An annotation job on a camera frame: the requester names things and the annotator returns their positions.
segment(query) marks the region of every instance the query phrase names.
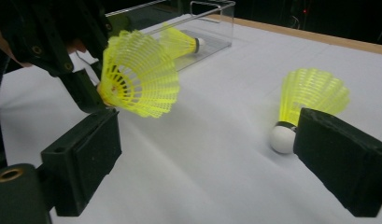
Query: clear plastic box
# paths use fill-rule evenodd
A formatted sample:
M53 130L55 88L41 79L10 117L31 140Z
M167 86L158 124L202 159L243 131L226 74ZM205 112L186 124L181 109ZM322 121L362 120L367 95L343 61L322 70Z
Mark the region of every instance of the clear plastic box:
M112 12L107 17L115 28L113 35L120 30L139 30L159 39L162 30L175 27L202 38L203 50L175 59L179 71L232 45L234 5L234 1L224 0L159 0Z

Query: hand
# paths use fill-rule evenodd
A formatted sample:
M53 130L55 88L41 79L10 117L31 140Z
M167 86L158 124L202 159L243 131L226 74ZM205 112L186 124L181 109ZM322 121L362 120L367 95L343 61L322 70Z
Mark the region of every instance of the hand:
M1 31L0 31L0 50L2 50L7 56L9 56L11 59L13 59L16 63L20 64L23 67L30 67L30 63L20 63L16 60L15 56L13 55L12 50L10 49L10 46L8 42L2 37Z
M86 47L83 45L83 43L79 39L74 39L72 42L67 44L67 51L68 53L73 53L76 50L81 52L86 52ZM16 60L15 56L13 55L12 50L10 49L10 46L8 42L2 37L1 31L0 31L0 50L2 50L7 56L9 56L11 59L13 59L16 63L23 67L30 67L32 64L30 63L20 63Z

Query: shuttlecock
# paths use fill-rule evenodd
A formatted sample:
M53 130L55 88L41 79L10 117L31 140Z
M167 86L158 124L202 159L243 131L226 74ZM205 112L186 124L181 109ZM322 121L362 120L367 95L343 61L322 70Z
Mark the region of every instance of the shuttlecock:
M178 73L157 40L122 31L108 41L97 90L107 105L158 118L177 100Z
M280 153L293 152L296 127L303 107L331 115L344 110L349 90L342 80L315 68L301 68L283 79L279 120L270 135L271 147Z
M205 41L202 38L186 35L174 27L168 27L167 24L163 26L167 28L161 31L159 43L173 59L200 52L205 47Z

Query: dark background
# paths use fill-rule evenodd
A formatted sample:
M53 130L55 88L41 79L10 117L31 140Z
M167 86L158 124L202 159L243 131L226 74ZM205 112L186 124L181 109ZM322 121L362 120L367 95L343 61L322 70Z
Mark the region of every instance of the dark background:
M382 0L234 1L236 18L382 45ZM151 1L101 0L101 2L106 12L111 12Z

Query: shuttlecock base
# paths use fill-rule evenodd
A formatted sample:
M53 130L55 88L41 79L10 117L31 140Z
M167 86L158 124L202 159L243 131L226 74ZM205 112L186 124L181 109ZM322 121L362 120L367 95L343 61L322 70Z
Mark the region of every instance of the shuttlecock base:
M196 50L194 53L198 53L200 51L203 51L205 48L205 41L202 38L194 38L196 40Z
M270 133L270 146L279 153L293 153L295 135L296 126L285 121L279 121Z

